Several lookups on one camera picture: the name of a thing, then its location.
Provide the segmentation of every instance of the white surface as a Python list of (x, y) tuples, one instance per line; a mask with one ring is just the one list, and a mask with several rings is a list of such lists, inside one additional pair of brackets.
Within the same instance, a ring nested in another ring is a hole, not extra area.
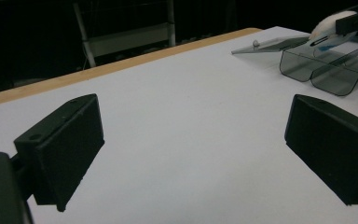
[(357, 223), (286, 146), (296, 93), (358, 116), (358, 88), (336, 97), (281, 75), (281, 53), (234, 49), (301, 33), (274, 27), (0, 105), (0, 151), (80, 95), (99, 96), (105, 145), (66, 211), (38, 206), (43, 223)]

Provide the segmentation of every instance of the wooden table edge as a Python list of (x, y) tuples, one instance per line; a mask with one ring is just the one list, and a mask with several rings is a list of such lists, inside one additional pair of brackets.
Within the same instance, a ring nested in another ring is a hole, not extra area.
[(116, 63), (109, 63), (101, 66), (97, 66), (91, 69), (87, 69), (80, 72), (75, 72), (69, 75), (64, 75), (61, 77), (55, 77), (47, 79), (44, 81), (36, 82), (33, 84), (21, 86), (18, 88), (10, 89), (7, 91), (0, 91), (0, 104), (17, 100), (23, 97), (30, 95), (35, 95), (45, 91), (55, 90), (61, 87), (65, 87), (77, 82), (86, 81), (91, 78), (100, 77), (116, 71), (120, 71), (126, 68), (130, 68), (139, 64), (153, 62), (155, 60), (172, 56), (178, 53), (186, 52), (192, 49), (199, 49), (202, 47), (210, 46), (212, 44), (217, 44), (224, 42), (230, 39), (241, 37), (244, 35), (250, 35), (256, 32), (261, 31), (258, 28), (245, 28), (239, 31), (216, 35), (210, 38), (202, 39), (195, 42), (190, 42), (188, 44), (162, 49), (159, 51), (151, 52), (148, 54), (140, 55), (137, 57), (129, 58), (123, 61), (118, 61)]

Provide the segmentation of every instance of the dark background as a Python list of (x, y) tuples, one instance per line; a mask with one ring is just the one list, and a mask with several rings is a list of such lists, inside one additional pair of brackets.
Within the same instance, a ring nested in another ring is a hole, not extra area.
[[(282, 26), (310, 33), (319, 21), (358, 0), (329, 1), (174, 1), (177, 44), (247, 27)], [(160, 0), (80, 0), (89, 37), (107, 35), (167, 20)], [(167, 43), (158, 43), (164, 48)], [(122, 55), (135, 56), (130, 49)], [(97, 65), (125, 58), (107, 55)], [(88, 68), (70, 0), (0, 1), (0, 91), (19, 80), (58, 77)]]

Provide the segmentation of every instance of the white table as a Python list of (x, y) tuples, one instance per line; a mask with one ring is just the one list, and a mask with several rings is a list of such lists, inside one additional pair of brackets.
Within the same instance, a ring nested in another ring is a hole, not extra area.
[(356, 223), (285, 144), (295, 94), (358, 116), (347, 97), (280, 73), (281, 52), (234, 49), (303, 33), (273, 27), (0, 104), (0, 151), (68, 100), (97, 93), (105, 145), (64, 213), (28, 200), (35, 223)]

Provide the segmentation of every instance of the transparent plastic tray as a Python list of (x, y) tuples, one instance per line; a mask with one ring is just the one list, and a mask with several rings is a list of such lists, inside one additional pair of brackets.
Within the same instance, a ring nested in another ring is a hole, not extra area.
[(341, 53), (333, 50), (324, 52), (310, 50), (304, 45), (308, 35), (275, 38), (243, 49), (231, 51), (231, 54), (261, 53), (282, 51), (281, 73), (298, 81), (310, 80), (320, 90), (338, 96), (350, 94), (358, 82), (358, 49)]

